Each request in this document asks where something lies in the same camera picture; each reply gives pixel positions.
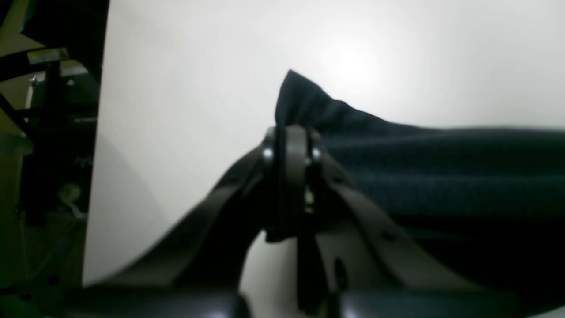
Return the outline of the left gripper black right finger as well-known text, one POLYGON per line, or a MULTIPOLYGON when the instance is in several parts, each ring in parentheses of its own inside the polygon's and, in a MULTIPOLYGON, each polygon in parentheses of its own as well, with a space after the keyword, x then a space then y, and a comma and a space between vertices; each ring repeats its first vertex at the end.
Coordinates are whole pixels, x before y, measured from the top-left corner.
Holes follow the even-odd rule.
POLYGON ((522 318, 513 293, 468 280, 422 249, 349 181, 319 135, 287 128, 287 236, 297 298, 321 318, 522 318))

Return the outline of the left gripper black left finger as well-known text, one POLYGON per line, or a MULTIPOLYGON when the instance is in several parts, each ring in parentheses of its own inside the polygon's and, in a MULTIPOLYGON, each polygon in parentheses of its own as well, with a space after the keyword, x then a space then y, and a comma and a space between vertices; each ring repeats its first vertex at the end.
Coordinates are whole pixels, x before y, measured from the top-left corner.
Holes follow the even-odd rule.
POLYGON ((268 223, 265 184, 276 129, 240 158, 154 247, 66 301, 68 318, 250 318, 238 292, 246 255, 268 223))

